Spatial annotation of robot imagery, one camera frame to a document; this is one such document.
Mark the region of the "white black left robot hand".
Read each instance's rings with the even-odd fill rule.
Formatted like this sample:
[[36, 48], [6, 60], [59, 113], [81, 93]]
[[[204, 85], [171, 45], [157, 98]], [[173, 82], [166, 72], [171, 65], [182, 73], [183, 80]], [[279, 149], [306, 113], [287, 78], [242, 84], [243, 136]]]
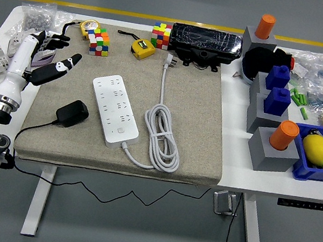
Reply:
[[11, 60], [6, 77], [0, 83], [0, 104], [8, 105], [16, 111], [22, 103], [21, 92], [27, 84], [38, 86], [66, 75], [82, 59], [81, 54], [34, 70], [31, 69], [31, 62], [40, 51], [62, 49], [68, 46], [69, 40], [69, 37], [52, 31], [27, 35]]

